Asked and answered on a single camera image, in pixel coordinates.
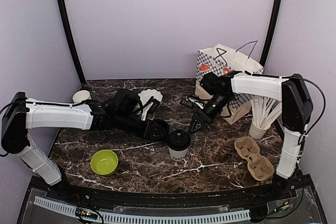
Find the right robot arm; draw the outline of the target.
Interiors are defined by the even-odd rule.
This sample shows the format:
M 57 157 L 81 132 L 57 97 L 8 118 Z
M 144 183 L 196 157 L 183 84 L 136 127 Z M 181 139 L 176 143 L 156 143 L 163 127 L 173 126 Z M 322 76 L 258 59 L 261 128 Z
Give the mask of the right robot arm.
M 281 102 L 284 143 L 276 175 L 288 179 L 296 169 L 301 146 L 312 130 L 308 124 L 313 103 L 307 82 L 299 74 L 275 77 L 232 71 L 219 77 L 213 72 L 207 73 L 201 79 L 201 87 L 212 98 L 194 113 L 188 133 L 192 135 L 208 128 L 235 94 L 257 95 Z

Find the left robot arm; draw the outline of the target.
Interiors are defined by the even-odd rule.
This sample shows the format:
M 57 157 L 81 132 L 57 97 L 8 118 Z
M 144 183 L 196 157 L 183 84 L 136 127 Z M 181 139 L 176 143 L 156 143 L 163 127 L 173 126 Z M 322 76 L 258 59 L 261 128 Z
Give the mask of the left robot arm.
M 37 173 L 63 201 L 74 197 L 61 168 L 53 163 L 29 136 L 30 129 L 41 127 L 74 128 L 90 131 L 122 130 L 149 141 L 163 141 L 169 133 L 164 120 L 141 119 L 140 114 L 158 100 L 151 95 L 142 102 L 140 96 L 121 89 L 104 102 L 84 100 L 79 103 L 56 103 L 29 99 L 24 92 L 15 94 L 1 109 L 1 146 L 6 154 L 18 156 Z

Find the white paper coffee cup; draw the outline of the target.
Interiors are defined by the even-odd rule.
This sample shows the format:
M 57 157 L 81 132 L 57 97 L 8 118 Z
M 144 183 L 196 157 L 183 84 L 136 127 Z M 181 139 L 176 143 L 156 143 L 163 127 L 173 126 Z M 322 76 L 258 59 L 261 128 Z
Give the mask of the white paper coffee cup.
M 171 159 L 173 159 L 176 162 L 182 161 L 185 158 L 188 151 L 188 147 L 168 146 L 168 148 Z

